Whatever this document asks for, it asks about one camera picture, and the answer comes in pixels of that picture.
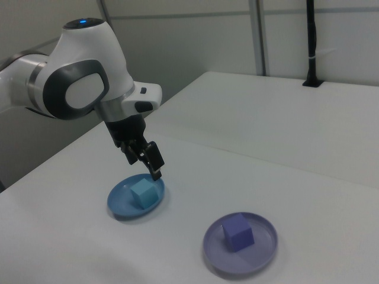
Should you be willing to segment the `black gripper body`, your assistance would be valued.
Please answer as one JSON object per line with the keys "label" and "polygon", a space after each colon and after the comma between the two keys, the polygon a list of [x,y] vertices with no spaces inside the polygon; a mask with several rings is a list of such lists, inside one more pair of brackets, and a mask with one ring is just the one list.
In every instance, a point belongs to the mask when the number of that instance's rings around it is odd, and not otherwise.
{"label": "black gripper body", "polygon": [[117,148],[124,150],[130,144],[143,148],[147,141],[144,137],[146,123],[142,114],[132,115],[121,121],[106,122],[108,131]]}

